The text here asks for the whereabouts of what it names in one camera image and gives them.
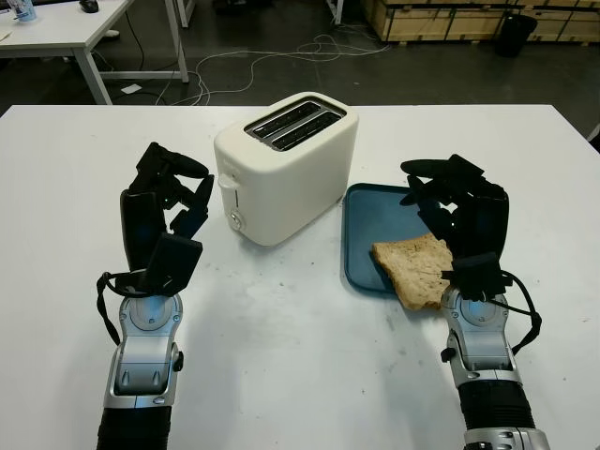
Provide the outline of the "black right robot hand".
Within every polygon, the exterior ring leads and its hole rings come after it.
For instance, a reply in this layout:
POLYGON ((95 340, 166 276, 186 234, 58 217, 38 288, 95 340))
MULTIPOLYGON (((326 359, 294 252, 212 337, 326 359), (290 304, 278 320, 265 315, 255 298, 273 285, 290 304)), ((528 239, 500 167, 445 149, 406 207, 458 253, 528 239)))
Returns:
POLYGON ((417 205, 418 216, 455 259, 502 255, 509 198, 503 187, 485 178, 482 169, 457 154, 404 161, 400 169, 407 174, 410 188, 400 204, 417 205))

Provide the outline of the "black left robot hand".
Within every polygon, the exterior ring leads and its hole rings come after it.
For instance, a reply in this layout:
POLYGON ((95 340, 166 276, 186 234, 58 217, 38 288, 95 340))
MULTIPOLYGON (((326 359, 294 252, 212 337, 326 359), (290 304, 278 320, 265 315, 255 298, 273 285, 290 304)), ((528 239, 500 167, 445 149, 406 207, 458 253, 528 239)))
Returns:
POLYGON ((208 219, 215 176, 195 159, 151 142, 136 165, 137 175, 120 196, 128 268, 150 262, 166 231, 190 239, 208 219))

